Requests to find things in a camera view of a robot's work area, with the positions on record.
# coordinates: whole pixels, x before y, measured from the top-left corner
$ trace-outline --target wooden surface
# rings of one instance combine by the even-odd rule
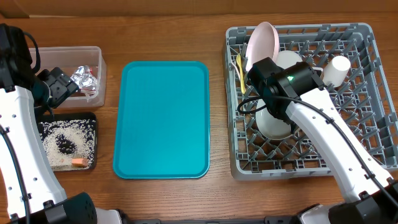
[[[68,196],[90,194],[97,207],[120,208],[131,218],[182,220],[262,218],[294,214],[314,203],[342,200],[332,177],[257,182],[234,180],[229,168],[226,93],[221,49],[232,26],[367,22],[373,28],[398,105],[398,15],[263,14],[243,16],[99,17],[0,19],[30,32],[40,47],[96,45],[108,66],[105,105],[92,111],[99,122],[98,162],[88,172],[58,172]],[[211,164],[198,180],[122,180],[113,172],[114,133],[123,67],[136,60],[197,60],[210,71]],[[72,110],[57,110],[57,113]],[[0,178],[0,223],[7,221],[7,198]]]
[[[170,16],[307,12],[397,12],[396,0],[1,0],[8,18],[27,16]]]

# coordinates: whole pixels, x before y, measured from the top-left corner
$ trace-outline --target plastic container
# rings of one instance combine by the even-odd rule
[[[281,141],[270,141],[256,126],[251,114],[239,114],[238,103],[256,96],[246,81],[243,95],[234,67],[237,54],[244,55],[250,33],[256,27],[232,27],[224,45],[224,82],[228,102],[228,139],[231,173],[239,180],[288,179],[331,175],[302,131]],[[279,49],[298,53],[303,61],[323,67],[336,56],[351,62],[344,82],[328,87],[336,109],[370,155],[389,170],[397,170],[398,119],[387,80],[369,25],[315,24],[275,26]],[[256,107],[257,102],[245,110]]]
[[[35,49],[29,49],[36,63]],[[103,106],[106,89],[106,64],[102,57],[101,49],[95,46],[87,47],[39,47],[41,67],[52,70],[60,67],[66,75],[71,76],[73,72],[82,65],[89,65],[93,69],[93,75],[97,78],[98,88],[92,96],[71,96],[66,99],[59,108],[79,108]]]

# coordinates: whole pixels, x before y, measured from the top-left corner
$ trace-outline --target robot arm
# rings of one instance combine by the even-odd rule
[[[302,94],[300,97],[302,101],[322,109],[324,113],[335,120],[335,123],[349,137],[363,161],[373,171],[376,179],[383,187],[387,187],[389,185],[387,179],[392,178],[392,176],[369,155],[358,141],[337,112],[330,100],[328,91],[316,88]],[[366,178],[367,173],[361,168],[362,165],[358,162],[340,133],[316,111],[291,102],[287,107],[286,113],[309,137],[318,149],[318,153],[328,164],[345,202],[351,203],[361,200],[360,195],[362,192],[372,195],[380,190],[370,178]]]
[[[305,62],[283,70],[270,58],[255,63],[248,73],[259,94],[254,99],[262,98],[273,117],[304,130],[328,164],[345,200],[333,207],[313,207],[301,215],[301,223],[397,223],[397,182],[345,124],[319,75]],[[251,99],[239,104],[239,112],[255,112],[241,110],[248,101]]]
[[[18,158],[29,196],[30,212],[35,213],[43,209],[43,203],[52,200],[56,204],[66,200],[67,195],[55,178],[41,144],[32,93],[19,86],[15,89],[9,93],[0,89],[0,124],[9,130],[7,136]],[[2,138],[0,149],[0,168],[7,190],[8,214],[10,217],[24,217],[25,206],[21,200],[16,170]]]
[[[67,198],[55,178],[36,119],[59,106],[78,86],[59,68],[36,76],[40,57],[32,69],[24,34],[0,24],[0,168],[11,223],[122,224],[118,211],[95,208],[86,193]]]

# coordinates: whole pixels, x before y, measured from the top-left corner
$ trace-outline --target plastic tray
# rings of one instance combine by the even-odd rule
[[[249,83],[246,83],[245,95],[241,93],[238,75],[231,64],[235,63],[238,53],[244,54],[244,46],[255,28],[229,28],[224,45],[233,177],[262,180],[331,175],[325,161],[302,131],[282,141],[271,141],[258,131],[254,115],[238,113],[238,103],[257,93]],[[355,23],[275,28],[279,33],[280,51],[293,50],[313,66],[325,67],[337,55],[350,59],[351,70],[345,82],[337,90],[329,86],[330,97],[370,155],[383,168],[397,170],[398,119],[370,26]],[[256,104],[248,105],[246,110]]]
[[[209,76],[200,62],[131,62],[123,70],[113,169],[124,179],[204,176]]]
[[[83,168],[83,169],[73,169],[73,170],[55,170],[55,172],[58,171],[76,171],[76,170],[88,170],[88,169],[94,169],[97,163],[97,143],[98,143],[98,121],[94,113],[92,112],[84,112],[84,113],[70,113],[70,114],[55,114],[54,117],[52,115],[45,115],[42,116],[39,119],[39,123],[37,124],[37,129],[39,130],[40,135],[44,133],[43,126],[40,124],[40,122],[54,122],[54,121],[72,121],[72,120],[77,120],[77,119],[92,119],[95,121],[94,124],[94,130],[95,130],[95,139],[94,139],[94,150],[93,153],[90,154],[90,156],[93,157],[93,162],[90,164],[88,168]]]
[[[36,52],[35,49],[29,50],[34,66],[36,64]],[[59,108],[97,107],[104,105],[106,64],[99,47],[39,47],[39,53],[41,70],[48,69],[51,71],[54,67],[59,67],[66,75],[71,76],[79,66],[89,65],[93,69],[93,75],[97,78],[99,88],[97,88],[94,95],[72,95]]]

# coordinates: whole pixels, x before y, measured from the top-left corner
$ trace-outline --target wooden table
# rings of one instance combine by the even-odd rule
[[[57,172],[69,197],[87,192],[97,207],[120,208],[133,219],[263,218],[286,215],[314,203],[342,201],[333,177],[238,182],[229,168],[227,105],[221,49],[232,26],[367,22],[373,28],[384,71],[398,106],[398,14],[263,14],[228,16],[1,19],[30,32],[39,47],[96,45],[108,66],[99,122],[98,162],[93,171]],[[198,180],[122,180],[113,172],[113,149],[123,67],[136,60],[197,60],[210,72],[211,164]],[[8,221],[0,183],[0,223]]]

